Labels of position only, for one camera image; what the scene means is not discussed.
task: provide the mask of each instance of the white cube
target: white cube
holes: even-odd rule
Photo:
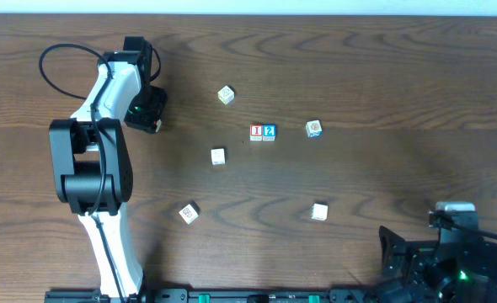
[[[250,140],[251,141],[262,141],[264,137],[264,126],[263,125],[250,125]]]
[[[327,208],[327,205],[314,203],[311,218],[314,220],[325,221],[325,219],[327,219]]]
[[[233,100],[234,93],[231,88],[225,86],[222,88],[220,91],[218,91],[218,98],[224,103],[224,104],[229,104],[230,101]]]
[[[322,125],[319,120],[307,122],[307,135],[309,138],[322,135]]]
[[[226,158],[224,157],[224,148],[211,150],[211,162],[213,163],[213,165],[226,163]]]
[[[182,210],[180,210],[179,214],[181,215],[181,217],[183,217],[183,220],[187,222],[187,224],[190,224],[192,221],[198,218],[198,212],[191,204],[185,206]]]

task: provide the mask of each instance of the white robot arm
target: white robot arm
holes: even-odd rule
[[[138,294],[143,272],[127,221],[132,168],[120,123],[125,121],[148,133],[160,128],[166,93],[150,85],[160,72],[150,73],[154,51],[158,58],[143,37],[126,37],[123,50],[103,54],[97,82],[82,107],[69,120],[54,120],[49,131],[57,195],[69,203],[88,232],[99,265],[101,295],[122,301]],[[75,161],[74,154],[99,148],[104,149],[105,167],[98,162]],[[103,170],[104,190],[99,191]]]

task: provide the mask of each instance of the wooden table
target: wooden table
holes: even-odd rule
[[[158,48],[154,84],[169,95],[157,135],[124,130],[131,233],[152,285],[368,284],[377,228],[436,239],[439,200],[474,202],[497,232],[496,18],[0,15],[0,302],[99,287],[87,234],[55,195],[48,141],[81,101],[51,89],[37,61],[63,42],[119,50],[125,35]],[[56,50],[45,71],[85,95],[95,61]],[[314,119],[323,135],[309,139]],[[256,122],[276,124],[276,141],[251,142]],[[211,165],[214,146],[226,166]],[[178,211],[192,200],[201,215],[187,226]],[[316,201],[325,222],[310,220]]]

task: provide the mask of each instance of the black cable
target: black cable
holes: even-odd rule
[[[121,303],[125,303],[125,297],[121,292],[120,281],[117,279],[117,273],[115,272],[114,262],[112,262],[112,256],[110,255],[110,248],[108,247],[108,243],[106,241],[106,235],[104,234],[103,224],[100,222],[98,217],[91,216],[91,218],[95,221],[95,225],[99,230],[100,239],[103,242],[104,253],[106,253],[108,264],[110,265],[110,269],[112,269],[112,275],[114,276],[114,282],[115,282],[115,287],[117,288],[117,293],[120,296]]]
[[[151,78],[149,79],[149,82],[157,79],[158,77],[158,74],[161,73],[161,67],[163,67],[163,63],[161,63],[161,57],[158,56],[158,52],[155,48],[152,48],[153,52],[155,53],[155,56],[157,57],[157,61],[158,61],[158,69],[157,71],[151,76]]]
[[[94,101],[89,106],[89,108],[91,109],[91,124],[92,124],[92,126],[94,128],[94,131],[95,131],[95,134],[96,134],[96,137],[97,137],[97,147],[99,149],[99,164],[100,164],[100,185],[99,185],[99,192],[97,194],[97,199],[95,200],[94,205],[90,209],[88,209],[89,215],[92,215],[98,209],[98,207],[100,206],[100,199],[103,196],[104,186],[106,184],[106,155],[104,153],[103,138],[100,135],[99,127],[97,126],[97,120],[95,119],[95,112],[97,110],[97,103],[99,102],[100,97],[103,95],[104,90],[108,87],[108,84],[110,83],[110,80],[112,79],[112,68],[110,67],[110,65],[108,64],[108,62],[101,55],[99,55],[99,53],[97,53],[96,51],[94,51],[92,49],[89,49],[88,47],[85,47],[85,46],[66,43],[66,44],[53,45],[53,46],[50,46],[49,48],[47,48],[45,51],[43,51],[42,54],[40,54],[40,57],[39,57],[39,72],[40,72],[40,75],[45,79],[45,81],[52,88],[54,88],[56,91],[58,91],[60,93],[63,93],[64,95],[67,95],[69,97],[79,98],[79,99],[83,99],[83,100],[86,99],[85,97],[78,96],[78,95],[75,95],[75,94],[72,94],[72,93],[68,93],[68,92],[60,89],[56,85],[54,85],[54,83],[52,83],[50,81],[50,79],[48,79],[48,77],[45,74],[45,71],[43,70],[43,60],[45,59],[46,54],[48,54],[50,51],[53,51],[54,49],[57,49],[57,48],[76,48],[76,49],[79,49],[79,50],[82,50],[82,51],[87,51],[88,53],[90,53],[90,54],[95,55],[96,57],[98,57],[99,60],[102,61],[102,63],[106,66],[106,69],[108,70],[108,75],[107,75],[106,80],[104,81],[104,83],[101,86],[99,92],[95,96]]]
[[[483,237],[489,237],[489,238],[497,240],[497,234],[494,234],[493,232],[481,231],[481,230],[474,230],[474,229],[471,229],[469,227],[460,226],[460,225],[452,223],[452,222],[449,222],[448,226],[456,228],[456,229],[461,230],[461,231],[466,231],[466,232],[470,232],[470,233],[473,233],[473,234],[476,234],[476,235],[480,235],[480,236],[483,236]]]

